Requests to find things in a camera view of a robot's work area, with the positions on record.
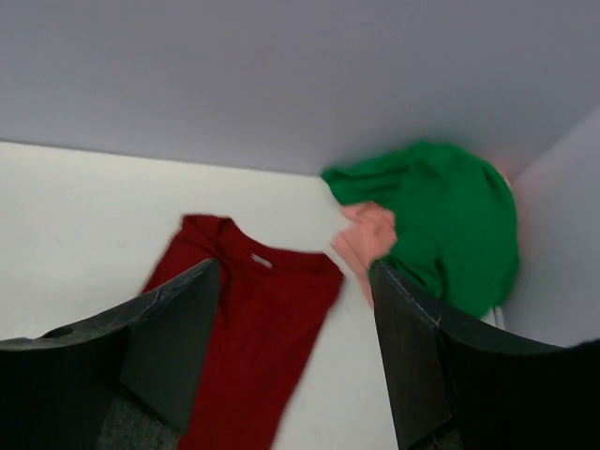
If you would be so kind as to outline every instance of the red fabric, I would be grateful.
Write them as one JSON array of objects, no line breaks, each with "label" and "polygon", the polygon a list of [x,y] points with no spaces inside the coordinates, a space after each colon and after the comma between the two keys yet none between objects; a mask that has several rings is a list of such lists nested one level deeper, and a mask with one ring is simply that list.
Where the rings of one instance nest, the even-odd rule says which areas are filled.
[{"label": "red fabric", "polygon": [[230,218],[185,216],[149,291],[206,258],[221,295],[189,432],[179,450],[265,450],[323,324],[342,275],[322,253],[263,246]]}]

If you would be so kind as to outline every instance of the shirt tag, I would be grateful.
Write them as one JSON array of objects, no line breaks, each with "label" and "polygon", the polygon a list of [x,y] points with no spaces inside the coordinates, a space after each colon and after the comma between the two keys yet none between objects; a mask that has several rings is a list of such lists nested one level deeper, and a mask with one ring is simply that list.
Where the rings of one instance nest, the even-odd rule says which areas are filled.
[{"label": "shirt tag", "polygon": [[252,259],[254,261],[256,261],[259,264],[264,265],[265,267],[268,267],[269,269],[273,268],[273,264],[271,264],[269,261],[267,261],[265,258],[261,258],[259,255],[255,255],[254,253],[252,253]]}]

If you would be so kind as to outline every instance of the white table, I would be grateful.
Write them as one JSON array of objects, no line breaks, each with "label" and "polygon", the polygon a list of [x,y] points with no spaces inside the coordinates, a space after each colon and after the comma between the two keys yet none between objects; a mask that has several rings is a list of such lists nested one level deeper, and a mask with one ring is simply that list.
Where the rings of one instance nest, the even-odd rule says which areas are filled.
[{"label": "white table", "polygon": [[[318,178],[0,143],[0,339],[135,296],[185,213],[318,251],[345,226]],[[279,428],[278,450],[393,449],[373,315],[350,271]]]}]

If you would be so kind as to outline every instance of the t-shirt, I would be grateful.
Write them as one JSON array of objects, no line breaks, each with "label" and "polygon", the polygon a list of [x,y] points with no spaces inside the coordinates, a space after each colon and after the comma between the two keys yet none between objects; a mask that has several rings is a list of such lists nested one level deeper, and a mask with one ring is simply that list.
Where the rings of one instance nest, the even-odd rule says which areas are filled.
[{"label": "t-shirt", "polygon": [[343,276],[323,253],[264,246],[227,217],[185,216],[144,291],[207,258],[221,293],[180,450],[266,450]]},{"label": "t-shirt", "polygon": [[322,173],[343,205],[394,213],[397,241],[382,261],[431,295],[482,317],[518,271],[517,209],[503,176],[450,144],[405,150]]}]

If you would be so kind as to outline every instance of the green fabric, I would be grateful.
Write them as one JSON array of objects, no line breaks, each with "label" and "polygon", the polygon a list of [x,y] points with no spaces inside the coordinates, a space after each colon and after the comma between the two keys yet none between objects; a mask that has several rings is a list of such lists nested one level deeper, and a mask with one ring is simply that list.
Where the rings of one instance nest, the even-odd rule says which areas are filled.
[{"label": "green fabric", "polygon": [[343,205],[373,201],[396,215],[383,261],[428,293],[480,318],[518,271],[517,209],[503,177],[450,144],[419,142],[322,173]]}]

